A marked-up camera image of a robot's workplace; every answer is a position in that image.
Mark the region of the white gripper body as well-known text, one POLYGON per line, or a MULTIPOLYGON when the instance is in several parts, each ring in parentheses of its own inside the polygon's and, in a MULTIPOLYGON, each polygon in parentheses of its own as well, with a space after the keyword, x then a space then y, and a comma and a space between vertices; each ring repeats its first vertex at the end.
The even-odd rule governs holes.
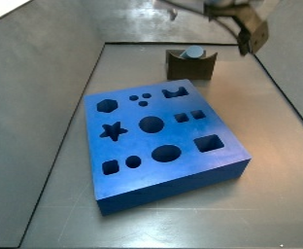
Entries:
POLYGON ((260 50, 268 40, 268 25, 248 3, 235 4, 233 0, 216 3, 215 0, 204 0, 203 15, 214 21, 219 18, 233 20, 239 27, 233 38, 241 55, 260 50))

